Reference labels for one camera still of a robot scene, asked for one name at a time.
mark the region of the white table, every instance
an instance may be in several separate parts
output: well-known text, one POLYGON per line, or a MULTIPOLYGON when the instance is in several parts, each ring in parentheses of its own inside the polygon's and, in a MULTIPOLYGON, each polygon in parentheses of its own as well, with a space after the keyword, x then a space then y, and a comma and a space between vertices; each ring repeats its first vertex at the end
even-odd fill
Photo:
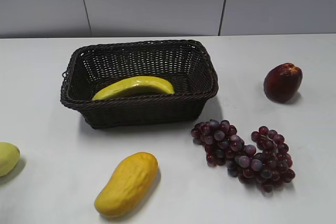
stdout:
POLYGON ((265 124, 289 144, 297 176, 271 195, 229 177, 225 167, 209 168, 189 135, 194 122, 93 130, 61 105, 61 73, 75 49, 147 39, 164 38, 0 40, 0 141, 22 154, 0 179, 1 224, 108 222, 93 202, 117 164, 138 151, 157 157, 161 180, 141 208, 116 222, 333 223, 336 34, 193 38, 219 78, 199 121, 226 118, 247 143, 265 124), (303 82, 299 98, 281 105, 265 97, 262 82, 285 62, 302 69, 303 82))

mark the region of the wicker basket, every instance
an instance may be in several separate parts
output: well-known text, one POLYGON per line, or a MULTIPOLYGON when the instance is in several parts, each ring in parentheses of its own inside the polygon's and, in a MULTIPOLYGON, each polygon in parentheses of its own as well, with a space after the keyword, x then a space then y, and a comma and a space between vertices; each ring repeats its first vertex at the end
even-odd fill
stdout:
POLYGON ((79 111, 94 129, 194 120, 218 91, 210 57, 194 40, 82 47, 72 54, 63 77, 61 103, 79 111), (175 94, 91 100, 102 88, 134 76, 166 79, 175 94))

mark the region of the purple grape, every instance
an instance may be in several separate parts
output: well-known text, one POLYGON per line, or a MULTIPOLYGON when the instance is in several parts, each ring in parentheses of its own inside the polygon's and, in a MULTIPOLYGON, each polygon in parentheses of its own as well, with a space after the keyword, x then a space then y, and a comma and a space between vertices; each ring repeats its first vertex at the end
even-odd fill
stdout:
POLYGON ((270 130, 268 133, 267 133, 267 136, 270 138, 270 139, 273 139, 273 137, 278 134, 277 131, 275 130, 270 130))
POLYGON ((219 166, 225 165, 225 161, 226 161, 226 159, 223 158, 223 157, 216 157, 216 164, 219 165, 219 166))
POLYGON ((273 185, 271 182, 264 182, 264 183, 261 183, 261 189, 266 192, 266 193, 270 193, 273 191, 273 185))
POLYGON ((225 149, 225 156, 226 158, 234 158, 235 157, 235 152, 231 150, 230 148, 225 149))
POLYGON ((265 160, 265 156, 264 156, 264 154, 261 153, 261 152, 258 152, 257 154, 255 154, 255 155, 253 156, 253 158, 254 158, 254 159, 258 159, 258 160, 260 160, 261 162, 263 162, 263 161, 265 160))
POLYGON ((280 161, 277 165, 277 170, 279 173, 285 173, 286 171, 288 171, 288 165, 285 161, 280 161))
POLYGON ((227 172, 231 177, 237 177, 238 176, 238 170, 237 169, 228 169, 227 172))
POLYGON ((226 160, 226 167, 228 168, 228 169, 235 169, 236 167, 237 167, 237 164, 236 164, 236 162, 234 161, 234 160, 232 160, 232 159, 227 159, 226 160))
POLYGON ((258 142, 258 140, 261 138, 260 133, 257 131, 253 131, 251 134, 251 139, 253 142, 258 142))
POLYGON ((263 168, 263 163, 260 160, 258 160, 258 159, 252 159, 252 161, 251 161, 251 168, 255 172, 258 172, 258 171, 260 171, 263 168))
POLYGON ((241 156, 239 158, 239 165, 242 167, 242 168, 247 168, 250 166, 250 158, 248 156, 241 156))
POLYGON ((194 144, 198 144, 198 145, 202 144, 202 141, 201 141, 200 138, 195 138, 194 137, 193 142, 194 142, 194 144))
POLYGON ((206 144, 213 144, 214 143, 214 137, 213 136, 205 136, 204 137, 204 142, 206 144))
POLYGON ((268 133, 268 127, 266 127, 266 126, 261 126, 261 127, 259 128, 259 133, 260 133, 261 135, 263 135, 263 136, 267 136, 267 133, 268 133))
POLYGON ((254 171, 251 169, 251 168, 245 168, 243 170, 243 175, 246 177, 246 178, 253 178, 254 177, 254 171))
POLYGON ((273 141, 276 143, 276 144, 283 144, 284 141, 285 141, 285 138, 283 135, 280 135, 280 134, 277 134, 273 137, 273 141))
POLYGON ((217 145, 219 148, 221 148, 222 150, 225 150, 228 148, 229 146, 229 141, 228 140, 223 140, 223 141, 220 141, 220 142, 217 142, 217 145))
POLYGON ((264 168, 261 170, 260 175, 263 178, 269 179, 272 176, 272 171, 264 168))
POLYGON ((223 131, 215 131, 214 138, 216 141, 223 141, 225 138, 225 134, 223 131))
POLYGON ((289 147, 287 144, 282 143, 282 144, 278 144, 278 152, 280 153, 287 153, 289 151, 289 147))
POLYGON ((257 149, 254 145, 248 144, 245 146, 244 151, 249 157, 252 157, 254 154, 256 154, 257 149))
POLYGON ((240 141, 234 141, 231 142, 230 144, 230 148, 234 151, 234 152, 239 152, 242 148, 241 142, 240 141))
POLYGON ((277 181, 280 179, 280 173, 277 171, 277 170, 273 170, 272 171, 272 176, 271 176, 271 179, 273 181, 277 181))
POLYGON ((208 124, 204 124, 204 125, 202 125, 202 127, 201 127, 201 133, 203 134, 203 135, 209 135, 210 133, 211 133, 211 128, 210 128, 210 126, 208 125, 208 124))
POLYGON ((216 150, 216 146, 213 145, 213 144, 206 144, 204 146, 204 150, 205 150, 206 153, 212 154, 216 150))
POLYGON ((237 129, 234 127, 234 125, 230 125, 230 128, 227 132, 227 135, 232 136, 237 134, 237 129))
POLYGON ((223 158, 223 157, 225 157, 224 151, 221 150, 221 149, 217 149, 217 150, 215 151, 215 155, 216 155, 216 157, 218 157, 218 158, 223 158))

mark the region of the apple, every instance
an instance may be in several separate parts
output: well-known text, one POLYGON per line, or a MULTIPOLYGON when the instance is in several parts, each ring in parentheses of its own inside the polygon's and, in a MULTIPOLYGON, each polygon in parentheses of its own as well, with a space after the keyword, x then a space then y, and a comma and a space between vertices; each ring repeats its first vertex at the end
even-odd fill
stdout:
POLYGON ((285 103, 296 94, 302 82, 302 70, 292 63, 273 68, 264 80, 265 95, 276 102, 285 103))

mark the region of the grapes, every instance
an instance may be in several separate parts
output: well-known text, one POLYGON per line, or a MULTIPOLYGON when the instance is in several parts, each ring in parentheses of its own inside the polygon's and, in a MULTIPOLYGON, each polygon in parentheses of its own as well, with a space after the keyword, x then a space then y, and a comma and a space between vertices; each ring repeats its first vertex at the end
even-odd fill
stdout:
POLYGON ((258 159, 252 159, 251 168, 252 170, 258 172, 263 168, 263 163, 258 159))
POLYGON ((227 132, 229 136, 236 135, 237 134, 237 129, 233 125, 230 125, 229 130, 227 132))
POLYGON ((213 144, 214 143, 214 137, 213 136, 205 136, 204 137, 204 142, 206 144, 213 144))
POLYGON ((239 158, 239 165, 242 167, 242 168, 247 168, 250 166, 250 158, 248 156, 241 156, 239 158))
POLYGON ((248 156, 252 157, 254 154, 256 154, 257 149, 254 145, 248 144, 245 146, 244 151, 248 156))
POLYGON ((273 139, 273 137, 278 134, 278 132, 276 132, 275 130, 270 130, 268 133, 267 133, 267 136, 270 138, 270 139, 273 139))
POLYGON ((216 130, 216 129, 219 128, 220 123, 219 123, 217 120, 213 120, 213 119, 211 119, 211 120, 209 121, 208 125, 210 126, 210 128, 211 128, 212 130, 216 130))
POLYGON ((231 150, 230 148, 225 149, 225 156, 226 158, 235 158, 235 152, 231 150))
POLYGON ((214 133, 214 139, 216 141, 223 141, 225 138, 225 134, 223 131, 215 131, 214 133))
POLYGON ((217 143, 218 147, 225 150, 229 146, 229 141, 228 140, 223 140, 217 143))
POLYGON ((232 159, 228 159, 225 165, 228 169, 235 169, 237 167, 236 162, 232 159))
POLYGON ((253 131, 251 134, 251 139, 253 142, 258 142, 258 140, 261 138, 260 133, 257 131, 253 131))
POLYGON ((263 136, 267 136, 267 133, 268 133, 268 127, 266 127, 266 126, 261 126, 261 127, 259 128, 259 133, 260 133, 261 135, 263 135, 263 136))
POLYGON ((213 145, 213 144, 206 144, 205 146, 204 146, 204 150, 205 150, 205 152, 206 153, 213 153, 214 151, 215 151, 215 146, 213 145))
POLYGON ((280 135, 280 134, 277 134, 273 137, 273 141, 276 143, 276 144, 283 144, 284 141, 285 141, 285 138, 284 136, 280 135))
POLYGON ((208 124, 203 124, 202 126, 201 126, 201 133, 203 134, 203 135, 209 135, 210 134, 210 132, 211 132, 211 128, 210 128, 210 126, 208 125, 208 124))
POLYGON ((264 168, 261 170, 260 175, 263 178, 269 179, 272 176, 272 171, 264 168))
POLYGON ((234 152, 239 152, 241 150, 241 142, 239 141, 233 141, 231 142, 230 148, 234 151, 234 152))
POLYGON ((246 177, 246 178, 253 178, 254 177, 254 171, 251 169, 251 168, 245 168, 243 170, 243 175, 246 177))
POLYGON ((261 188, 266 193, 270 193, 271 191, 273 191, 273 185, 271 182, 268 181, 261 183, 261 188))
POLYGON ((282 144, 278 144, 278 152, 280 153, 287 153, 289 151, 289 147, 287 144, 282 143, 282 144))
POLYGON ((217 149, 217 150, 215 151, 215 155, 216 155, 216 157, 219 157, 219 158, 223 158, 223 157, 225 157, 224 151, 221 150, 221 149, 217 149))

